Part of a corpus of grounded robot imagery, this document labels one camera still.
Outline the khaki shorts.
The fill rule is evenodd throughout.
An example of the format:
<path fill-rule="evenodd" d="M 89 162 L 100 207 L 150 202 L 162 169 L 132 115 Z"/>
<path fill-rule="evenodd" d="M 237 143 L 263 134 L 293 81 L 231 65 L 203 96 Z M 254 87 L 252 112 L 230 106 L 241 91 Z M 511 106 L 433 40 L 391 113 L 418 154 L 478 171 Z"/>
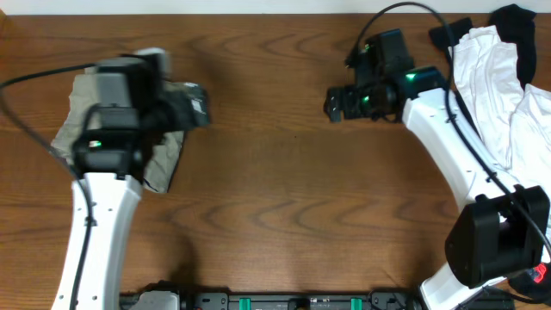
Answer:
<path fill-rule="evenodd" d="M 160 130 L 164 81 L 137 73 L 96 68 L 76 76 L 70 112 L 52 146 L 81 176 L 113 173 L 165 193 L 188 131 Z"/>

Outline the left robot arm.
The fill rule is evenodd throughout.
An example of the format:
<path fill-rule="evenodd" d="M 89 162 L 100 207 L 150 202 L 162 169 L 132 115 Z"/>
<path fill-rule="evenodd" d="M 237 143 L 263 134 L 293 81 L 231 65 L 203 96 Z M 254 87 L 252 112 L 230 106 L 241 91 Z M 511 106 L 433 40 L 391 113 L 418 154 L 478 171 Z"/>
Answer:
<path fill-rule="evenodd" d="M 162 49 L 99 61 L 96 104 L 71 146 L 73 216 L 55 309 L 116 309 L 127 239 L 153 147 L 210 122 L 206 91 L 171 84 Z"/>

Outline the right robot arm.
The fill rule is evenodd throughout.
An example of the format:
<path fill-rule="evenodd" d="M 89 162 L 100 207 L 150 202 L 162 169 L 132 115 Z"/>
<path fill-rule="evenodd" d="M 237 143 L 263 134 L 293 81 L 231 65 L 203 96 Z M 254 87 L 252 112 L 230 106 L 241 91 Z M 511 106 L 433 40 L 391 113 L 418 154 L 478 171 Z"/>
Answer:
<path fill-rule="evenodd" d="M 450 81 L 433 66 L 417 67 L 398 29 L 352 48 L 353 84 L 326 93 L 332 122 L 403 123 L 442 172 L 459 208 L 445 241 L 446 261 L 419 289 L 426 309 L 466 309 L 499 296 L 498 284 L 540 265 L 550 253 L 550 199 L 522 184 L 491 155 L 464 115 Z"/>

